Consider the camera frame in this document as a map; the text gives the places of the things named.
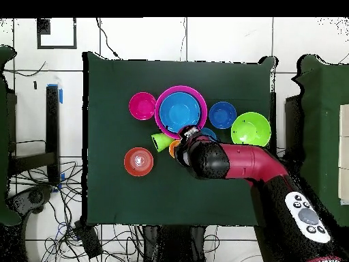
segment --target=green cup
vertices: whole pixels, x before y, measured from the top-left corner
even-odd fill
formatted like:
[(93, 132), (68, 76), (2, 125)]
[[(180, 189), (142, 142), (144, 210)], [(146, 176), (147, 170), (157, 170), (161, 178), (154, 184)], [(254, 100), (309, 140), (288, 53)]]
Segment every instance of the green cup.
[(151, 139), (154, 142), (157, 152), (161, 152), (163, 149), (170, 146), (170, 144), (175, 140), (166, 136), (164, 133), (152, 134)]
[(234, 144), (265, 147), (271, 137), (270, 123), (259, 113), (243, 113), (232, 124), (231, 137)]

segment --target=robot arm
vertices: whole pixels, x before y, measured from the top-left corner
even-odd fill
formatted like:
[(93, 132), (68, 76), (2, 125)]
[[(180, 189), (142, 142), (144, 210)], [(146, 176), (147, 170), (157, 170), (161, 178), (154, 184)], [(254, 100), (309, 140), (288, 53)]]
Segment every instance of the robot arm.
[(198, 179), (246, 179), (258, 187), (264, 219), (272, 242), (282, 249), (281, 262), (340, 262), (327, 224), (267, 150), (251, 145), (218, 143), (185, 127), (174, 150), (178, 160)]

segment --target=orange bowl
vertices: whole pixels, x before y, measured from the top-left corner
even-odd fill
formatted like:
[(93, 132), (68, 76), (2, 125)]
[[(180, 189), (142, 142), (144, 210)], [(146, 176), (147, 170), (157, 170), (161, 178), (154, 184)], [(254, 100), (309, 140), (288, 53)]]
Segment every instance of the orange bowl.
[(154, 160), (151, 152), (143, 147), (130, 149), (123, 160), (126, 171), (135, 177), (148, 174), (153, 168)]
[(168, 147), (168, 151), (170, 152), (170, 155), (175, 158), (175, 147), (179, 145), (181, 141), (180, 140), (174, 140), (171, 144), (170, 147)]

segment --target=tile floor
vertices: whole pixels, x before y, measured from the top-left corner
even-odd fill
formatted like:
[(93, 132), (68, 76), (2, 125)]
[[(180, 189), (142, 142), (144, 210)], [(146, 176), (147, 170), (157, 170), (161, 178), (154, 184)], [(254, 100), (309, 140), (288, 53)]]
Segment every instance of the tile floor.
[[(345, 18), (192, 18), (184, 22), (177, 18), (102, 18), (101, 28), (108, 36), (108, 44), (123, 59), (148, 59), (171, 61), (231, 61), (257, 62), (264, 56), (273, 55), (279, 59), (276, 67), (275, 91), (277, 94), (277, 146), (285, 146), (284, 102), (289, 96), (297, 95), (299, 87), (291, 81), (297, 72), (300, 56), (318, 54), (329, 63), (339, 63), (349, 53), (348, 21)], [(42, 71), (34, 76), (22, 76), (5, 72), (10, 88), (18, 95), (17, 140), (44, 139), (45, 87), (48, 83), (59, 83), (63, 88), (63, 104), (60, 107), (61, 161), (62, 170), (69, 175), (72, 163), (81, 165), (82, 147), (82, 58), (83, 51), (92, 51), (109, 59), (114, 55), (106, 45), (106, 38), (97, 26), (95, 18), (77, 18), (77, 49), (37, 49), (35, 19), (0, 19), (0, 44), (13, 46), (17, 52), (14, 60), (5, 69), (22, 74), (32, 74), (43, 63)], [(71, 45), (72, 19), (53, 18), (51, 34), (42, 36), (42, 45)], [(349, 57), (342, 63), (348, 63)], [(43, 143), (18, 145), (18, 155), (41, 152)], [(80, 190), (80, 176), (70, 181), (76, 191)], [(11, 194), (27, 188), (22, 179), (14, 178)], [(65, 194), (73, 197), (67, 186)], [(81, 215), (79, 196), (70, 200), (72, 218)], [(50, 242), (48, 237), (58, 239), (57, 222), (64, 221), (63, 203), (59, 193), (53, 193), (42, 213), (31, 215), (27, 225), (26, 240), (30, 262), (40, 262), (43, 257), (51, 262), (52, 257), (44, 256)], [(97, 231), (104, 250), (125, 252), (129, 233), (123, 225), (99, 225)], [(112, 239), (120, 234), (119, 240)], [(206, 235), (216, 234), (219, 246), (216, 251), (207, 252), (207, 262), (262, 262), (256, 235), (251, 227), (210, 226)], [(218, 242), (208, 236), (204, 249), (210, 251)], [(128, 244), (129, 252), (134, 245)], [(77, 254), (82, 254), (80, 247)], [(76, 259), (61, 258), (60, 262), (77, 262)], [(89, 262), (81, 257), (80, 262)], [(91, 262), (120, 262), (103, 254)], [(131, 257), (136, 262), (136, 255)]]

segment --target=orange cup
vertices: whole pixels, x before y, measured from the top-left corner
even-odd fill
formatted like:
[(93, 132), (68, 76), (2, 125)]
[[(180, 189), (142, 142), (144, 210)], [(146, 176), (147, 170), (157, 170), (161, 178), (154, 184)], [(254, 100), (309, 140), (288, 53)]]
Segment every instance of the orange cup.
[(175, 158), (175, 147), (179, 145), (181, 141), (180, 140), (174, 140), (171, 144), (170, 147), (168, 147), (168, 151), (170, 152), (170, 155)]

